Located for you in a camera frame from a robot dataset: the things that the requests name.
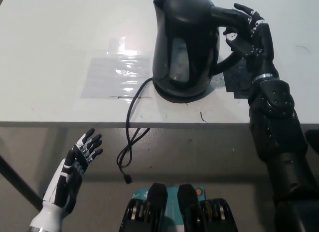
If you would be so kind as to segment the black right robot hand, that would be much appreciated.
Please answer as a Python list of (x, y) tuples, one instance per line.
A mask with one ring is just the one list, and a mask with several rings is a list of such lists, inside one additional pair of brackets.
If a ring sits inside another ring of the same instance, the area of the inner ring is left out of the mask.
[(246, 59), (246, 69), (252, 81), (279, 78), (274, 60), (274, 47), (269, 24), (254, 9), (235, 3), (227, 14), (234, 17), (244, 31), (227, 27), (224, 35), (231, 50)]

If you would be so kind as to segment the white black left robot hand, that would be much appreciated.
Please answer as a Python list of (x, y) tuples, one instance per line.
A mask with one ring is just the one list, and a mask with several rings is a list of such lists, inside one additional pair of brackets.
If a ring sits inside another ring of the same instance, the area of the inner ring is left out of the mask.
[(91, 128), (68, 151), (60, 162), (57, 170), (43, 197), (43, 202), (51, 203), (62, 209), (62, 216), (72, 213), (83, 175), (89, 164), (100, 154), (103, 149), (102, 135), (94, 135), (95, 129)]

